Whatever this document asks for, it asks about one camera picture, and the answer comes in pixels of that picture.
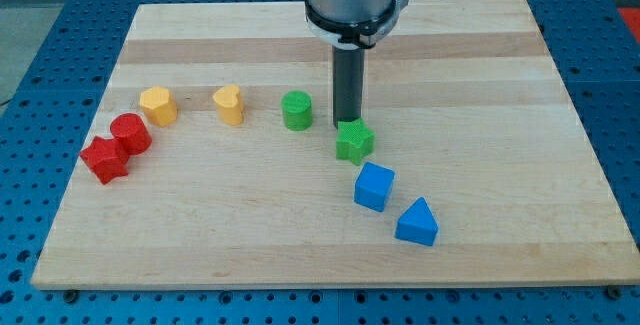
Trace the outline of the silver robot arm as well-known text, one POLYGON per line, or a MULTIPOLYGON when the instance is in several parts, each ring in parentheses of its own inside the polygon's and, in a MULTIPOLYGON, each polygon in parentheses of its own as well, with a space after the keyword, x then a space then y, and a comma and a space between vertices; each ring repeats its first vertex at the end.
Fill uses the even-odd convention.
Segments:
POLYGON ((309 30, 331 46, 366 50, 395 27, 409 0, 305 0, 309 30))

